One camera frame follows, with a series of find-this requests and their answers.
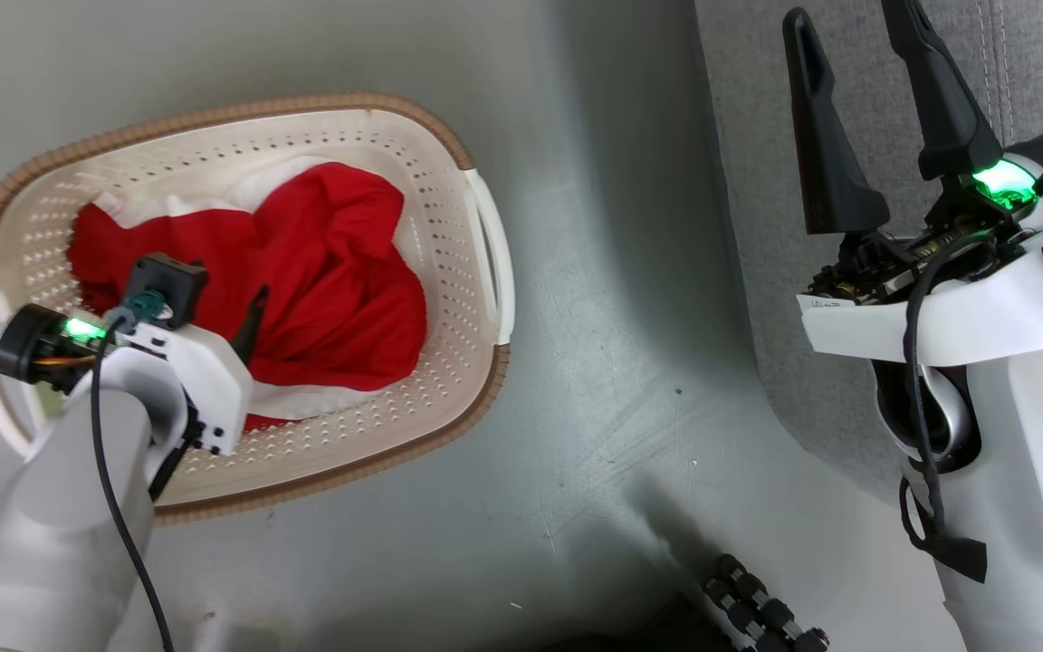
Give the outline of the white perforated laundry basket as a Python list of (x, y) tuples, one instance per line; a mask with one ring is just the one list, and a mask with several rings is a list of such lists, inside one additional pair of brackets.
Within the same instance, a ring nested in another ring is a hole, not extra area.
[[(157, 499), (160, 525), (274, 506), (409, 462), (466, 434), (503, 385), (516, 321), (508, 239), (492, 193), (458, 135), (429, 110), (381, 92), (207, 108), (87, 138), (25, 161), (0, 182), (0, 321), (26, 301), (79, 308), (67, 264), (80, 207), (103, 191), (214, 194), (294, 156), (381, 175), (405, 197), (395, 235), (429, 305), (413, 375), (351, 408), (254, 430), (232, 455), (192, 450)], [(32, 450), (59, 403), (0, 377), (0, 437)]]

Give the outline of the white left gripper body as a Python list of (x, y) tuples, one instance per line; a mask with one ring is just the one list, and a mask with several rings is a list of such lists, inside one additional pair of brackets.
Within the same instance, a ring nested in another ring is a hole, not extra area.
[(107, 325), (29, 301), (0, 331), (0, 376), (69, 401), (88, 395), (100, 363), (101, 388), (144, 405), (154, 453), (203, 445), (229, 453), (253, 389), (229, 343), (197, 325), (172, 331), (129, 315), (115, 331)]

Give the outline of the grey fabric sofa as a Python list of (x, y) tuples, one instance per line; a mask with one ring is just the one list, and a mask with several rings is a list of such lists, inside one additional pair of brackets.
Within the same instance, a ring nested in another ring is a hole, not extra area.
[[(920, 0), (1003, 145), (1043, 132), (1043, 0)], [(836, 262), (836, 236), (806, 232), (782, 21), (806, 9), (835, 72), (836, 114), (866, 182), (886, 195), (886, 233), (916, 235), (939, 197), (916, 160), (909, 77), (881, 0), (695, 0), (730, 223), (765, 393), (791, 436), (858, 490), (893, 503), (901, 458), (865, 360), (810, 348), (798, 293)]]

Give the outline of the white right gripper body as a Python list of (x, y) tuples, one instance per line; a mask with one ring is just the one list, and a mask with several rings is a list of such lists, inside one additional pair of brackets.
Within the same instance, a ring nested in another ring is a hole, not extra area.
[(944, 177), (914, 238), (849, 235), (836, 264), (798, 297), (812, 351), (924, 367), (1043, 351), (1040, 172), (1003, 156)]

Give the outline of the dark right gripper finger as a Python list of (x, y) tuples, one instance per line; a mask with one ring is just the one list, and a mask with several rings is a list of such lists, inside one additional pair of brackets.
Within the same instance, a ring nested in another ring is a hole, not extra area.
[(889, 223), (886, 195), (866, 182), (836, 114), (835, 72), (806, 9), (783, 20), (791, 116), (809, 235), (865, 234)]
[(973, 175), (996, 166), (1003, 148), (919, 0), (881, 0), (894, 53), (909, 74), (923, 137), (923, 180)]

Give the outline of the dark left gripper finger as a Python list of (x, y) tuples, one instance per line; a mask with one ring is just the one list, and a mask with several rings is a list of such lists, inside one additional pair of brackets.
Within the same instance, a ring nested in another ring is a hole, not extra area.
[(261, 288), (257, 290), (252, 300), (248, 301), (244, 320), (240, 323), (239, 329), (237, 329), (234, 337), (229, 341), (232, 351), (235, 352), (237, 358), (245, 366), (248, 366), (253, 357), (254, 346), (258, 339), (258, 331), (261, 329), (261, 323), (263, 321), (266, 305), (268, 305), (269, 298), (269, 285), (262, 285)]

